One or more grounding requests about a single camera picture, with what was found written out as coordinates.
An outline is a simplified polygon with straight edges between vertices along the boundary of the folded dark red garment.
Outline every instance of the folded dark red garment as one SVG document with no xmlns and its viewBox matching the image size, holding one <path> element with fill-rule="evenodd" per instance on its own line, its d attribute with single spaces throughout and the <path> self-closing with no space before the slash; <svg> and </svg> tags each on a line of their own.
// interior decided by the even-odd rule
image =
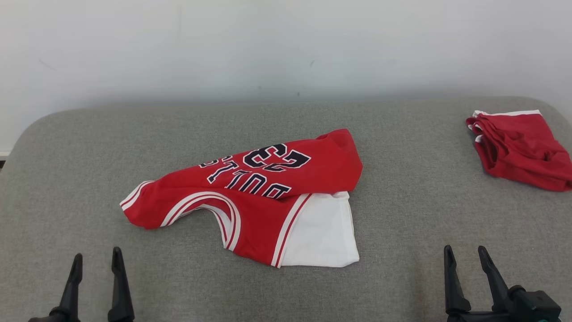
<svg viewBox="0 0 572 322">
<path fill-rule="evenodd" d="M 487 173 L 547 190 L 572 190 L 570 155 L 538 110 L 475 111 L 466 124 L 477 134 L 475 147 Z"/>
</svg>

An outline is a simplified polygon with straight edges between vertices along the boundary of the gray fabric surface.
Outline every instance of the gray fabric surface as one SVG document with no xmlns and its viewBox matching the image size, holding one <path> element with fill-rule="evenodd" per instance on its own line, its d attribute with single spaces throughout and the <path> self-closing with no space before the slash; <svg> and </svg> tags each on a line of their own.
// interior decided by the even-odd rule
<svg viewBox="0 0 572 322">
<path fill-rule="evenodd" d="M 572 195 L 483 172 L 464 125 L 473 110 L 540 109 L 572 151 L 572 129 L 524 98 L 81 110 L 34 123 L 0 175 L 0 314 L 56 306 L 84 255 L 80 319 L 106 321 L 113 246 L 137 321 L 445 321 L 443 247 L 473 309 L 492 299 L 477 247 L 507 284 L 545 290 L 572 318 Z M 364 170 L 351 193 L 361 260 L 276 269 L 221 247 L 216 220 L 131 225 L 119 202 L 143 180 L 224 155 L 349 128 Z"/>
</svg>

